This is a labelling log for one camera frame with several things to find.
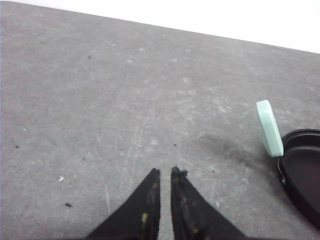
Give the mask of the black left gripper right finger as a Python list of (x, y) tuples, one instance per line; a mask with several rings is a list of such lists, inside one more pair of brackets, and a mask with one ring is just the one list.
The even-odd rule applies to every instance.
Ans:
[(242, 233), (211, 206), (187, 178), (188, 172), (171, 169), (170, 208), (176, 240), (244, 240)]

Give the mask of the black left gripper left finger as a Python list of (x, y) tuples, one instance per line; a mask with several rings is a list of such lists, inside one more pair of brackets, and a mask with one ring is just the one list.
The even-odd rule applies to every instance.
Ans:
[(156, 240), (161, 218), (160, 171), (153, 168), (87, 240)]

